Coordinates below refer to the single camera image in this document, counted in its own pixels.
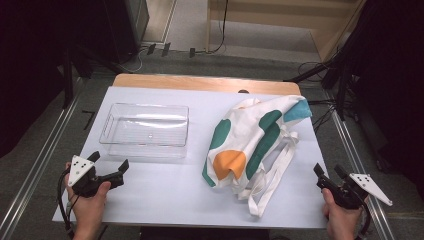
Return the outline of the black curtain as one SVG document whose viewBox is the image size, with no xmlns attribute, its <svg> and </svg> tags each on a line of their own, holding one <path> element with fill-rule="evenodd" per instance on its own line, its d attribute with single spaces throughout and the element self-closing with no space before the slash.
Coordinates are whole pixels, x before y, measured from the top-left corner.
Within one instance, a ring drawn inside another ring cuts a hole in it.
<svg viewBox="0 0 424 240">
<path fill-rule="evenodd" d="M 56 96 L 70 87 L 58 67 L 92 68 L 77 26 L 93 0 L 0 0 L 0 158 L 10 153 Z"/>
<path fill-rule="evenodd" d="M 424 0 L 366 0 L 342 52 L 382 167 L 424 200 Z"/>
</svg>

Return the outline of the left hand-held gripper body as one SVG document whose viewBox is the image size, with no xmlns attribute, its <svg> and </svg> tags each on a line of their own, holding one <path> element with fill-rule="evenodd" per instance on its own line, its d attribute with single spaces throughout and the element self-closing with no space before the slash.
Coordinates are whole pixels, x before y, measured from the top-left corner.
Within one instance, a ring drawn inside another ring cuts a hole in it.
<svg viewBox="0 0 424 240">
<path fill-rule="evenodd" d="M 97 176 L 95 162 L 74 155 L 70 166 L 68 186 L 76 195 L 89 198 L 96 195 L 103 182 L 110 182 L 111 189 L 122 186 L 124 184 L 123 175 L 117 170 L 114 173 Z"/>
</svg>

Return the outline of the wooden table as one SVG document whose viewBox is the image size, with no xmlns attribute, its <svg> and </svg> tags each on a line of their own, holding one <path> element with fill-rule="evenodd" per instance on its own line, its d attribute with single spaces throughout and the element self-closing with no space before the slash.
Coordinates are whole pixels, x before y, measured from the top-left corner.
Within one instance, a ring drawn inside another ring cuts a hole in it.
<svg viewBox="0 0 424 240">
<path fill-rule="evenodd" d="M 293 82 L 162 74 L 119 74 L 115 77 L 113 86 L 235 93 L 246 90 L 251 94 L 269 95 L 301 94 L 299 86 Z"/>
</svg>

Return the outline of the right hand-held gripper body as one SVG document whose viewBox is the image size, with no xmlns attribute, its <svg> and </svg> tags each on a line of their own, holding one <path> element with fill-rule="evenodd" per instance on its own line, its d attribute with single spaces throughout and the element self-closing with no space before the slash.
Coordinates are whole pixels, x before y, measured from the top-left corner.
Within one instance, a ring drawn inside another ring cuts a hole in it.
<svg viewBox="0 0 424 240">
<path fill-rule="evenodd" d="M 329 189 L 336 204 L 345 209 L 358 209 L 363 205 L 369 194 L 388 206 L 393 205 L 393 202 L 367 174 L 350 173 L 344 175 L 341 185 L 337 185 L 324 174 L 319 174 L 318 187 Z"/>
</svg>

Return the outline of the dark cabinet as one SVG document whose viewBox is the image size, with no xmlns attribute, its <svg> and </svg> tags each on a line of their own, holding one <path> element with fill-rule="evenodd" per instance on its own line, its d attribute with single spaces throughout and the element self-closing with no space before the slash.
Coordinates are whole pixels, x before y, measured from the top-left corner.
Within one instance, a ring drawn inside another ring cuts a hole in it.
<svg viewBox="0 0 424 240">
<path fill-rule="evenodd" d="M 150 19 L 146 0 L 103 0 L 111 60 L 124 63 L 138 51 Z"/>
</svg>

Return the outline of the metal floor rail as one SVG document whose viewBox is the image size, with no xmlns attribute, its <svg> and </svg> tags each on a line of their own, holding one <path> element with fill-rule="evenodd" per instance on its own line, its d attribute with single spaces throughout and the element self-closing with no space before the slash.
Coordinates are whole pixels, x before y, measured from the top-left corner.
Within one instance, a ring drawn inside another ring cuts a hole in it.
<svg viewBox="0 0 424 240">
<path fill-rule="evenodd" d="M 77 103 L 78 98 L 75 97 L 70 102 L 70 105 L 61 111 L 52 131 L 35 159 L 35 163 L 26 176 L 6 213 L 6 216 L 0 224 L 0 240 L 10 240 L 35 191 L 36 186 L 38 185 L 38 182 L 40 181 L 42 174 L 50 161 L 56 145 L 74 112 Z"/>
<path fill-rule="evenodd" d="M 329 111 L 331 112 L 331 118 L 336 126 L 353 172 L 367 174 L 346 123 L 342 121 L 336 113 L 336 105 L 330 104 Z M 376 197 L 372 195 L 368 196 L 362 227 L 365 226 L 366 220 L 369 220 L 369 225 L 373 226 L 380 240 L 396 240 L 388 222 L 387 215 L 382 208 L 382 203 L 383 202 Z"/>
</svg>

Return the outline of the beige wooden frame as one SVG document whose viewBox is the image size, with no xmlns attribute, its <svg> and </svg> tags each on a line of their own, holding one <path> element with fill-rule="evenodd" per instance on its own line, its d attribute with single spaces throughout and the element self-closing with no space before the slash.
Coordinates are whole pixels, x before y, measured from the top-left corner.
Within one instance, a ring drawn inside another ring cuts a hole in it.
<svg viewBox="0 0 424 240">
<path fill-rule="evenodd" d="M 353 30 L 367 0 L 207 0 L 205 48 L 218 11 L 231 22 L 309 29 L 319 57 L 327 61 Z"/>
</svg>

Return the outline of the white tote bag coloured patches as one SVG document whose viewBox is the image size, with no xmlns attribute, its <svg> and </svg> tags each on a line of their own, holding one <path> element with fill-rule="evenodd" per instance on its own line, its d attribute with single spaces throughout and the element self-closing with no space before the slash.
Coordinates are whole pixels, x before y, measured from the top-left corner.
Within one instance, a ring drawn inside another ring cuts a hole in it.
<svg viewBox="0 0 424 240">
<path fill-rule="evenodd" d="M 238 103 L 214 129 L 204 180 L 211 187 L 231 187 L 251 215 L 262 216 L 295 155 L 299 136 L 291 128 L 310 116 L 299 95 Z"/>
</svg>

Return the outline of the clear plastic container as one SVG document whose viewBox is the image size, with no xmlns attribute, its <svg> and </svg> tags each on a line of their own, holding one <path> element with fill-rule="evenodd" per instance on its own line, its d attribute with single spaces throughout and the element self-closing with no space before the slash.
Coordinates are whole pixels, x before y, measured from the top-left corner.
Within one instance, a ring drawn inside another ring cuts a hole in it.
<svg viewBox="0 0 424 240">
<path fill-rule="evenodd" d="M 188 129 L 187 106 L 114 103 L 99 143 L 113 156 L 180 159 Z"/>
</svg>

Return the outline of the black metal stand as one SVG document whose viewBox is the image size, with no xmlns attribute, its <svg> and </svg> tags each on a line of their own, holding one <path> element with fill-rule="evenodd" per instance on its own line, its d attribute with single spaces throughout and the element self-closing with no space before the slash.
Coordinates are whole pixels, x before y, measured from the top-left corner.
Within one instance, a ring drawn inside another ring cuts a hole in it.
<svg viewBox="0 0 424 240">
<path fill-rule="evenodd" d="M 326 70 L 326 74 L 322 80 L 321 86 L 323 89 L 329 90 L 335 84 L 338 84 L 338 91 L 335 100 L 336 113 L 339 118 L 344 121 L 345 97 L 348 82 L 352 79 L 352 66 L 348 61 L 329 60 L 324 63 L 319 63 L 316 67 L 306 71 L 305 73 L 288 79 L 288 82 L 300 83 L 313 75 L 318 75 L 324 70 Z"/>
<path fill-rule="evenodd" d="M 72 78 L 72 63 L 70 49 L 66 48 L 63 53 L 63 74 L 64 74 L 64 103 L 63 108 L 66 109 L 71 104 L 73 99 L 73 78 Z"/>
</svg>

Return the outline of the person's left hand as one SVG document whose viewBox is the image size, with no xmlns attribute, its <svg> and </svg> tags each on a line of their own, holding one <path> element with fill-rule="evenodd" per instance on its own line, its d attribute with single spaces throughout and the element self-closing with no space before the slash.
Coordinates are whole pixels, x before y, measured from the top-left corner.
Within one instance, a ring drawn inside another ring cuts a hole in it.
<svg viewBox="0 0 424 240">
<path fill-rule="evenodd" d="M 64 186 L 68 194 L 68 200 L 73 206 L 72 210 L 76 218 L 76 231 L 96 232 L 102 224 L 103 213 L 107 201 L 107 193 L 111 187 L 110 182 L 103 182 L 96 195 L 90 198 L 77 197 L 73 189 L 68 186 L 69 175 L 64 177 Z"/>
</svg>

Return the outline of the person's right hand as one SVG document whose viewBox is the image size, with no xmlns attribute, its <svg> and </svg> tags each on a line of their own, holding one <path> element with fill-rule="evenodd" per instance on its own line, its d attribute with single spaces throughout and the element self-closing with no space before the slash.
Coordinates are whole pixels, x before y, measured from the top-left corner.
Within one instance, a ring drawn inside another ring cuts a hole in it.
<svg viewBox="0 0 424 240">
<path fill-rule="evenodd" d="M 340 207 L 335 202 L 332 192 L 327 188 L 324 188 L 321 193 L 325 201 L 322 213 L 328 219 L 326 227 L 328 235 L 352 234 L 355 236 L 356 225 L 362 215 L 362 210 Z"/>
</svg>

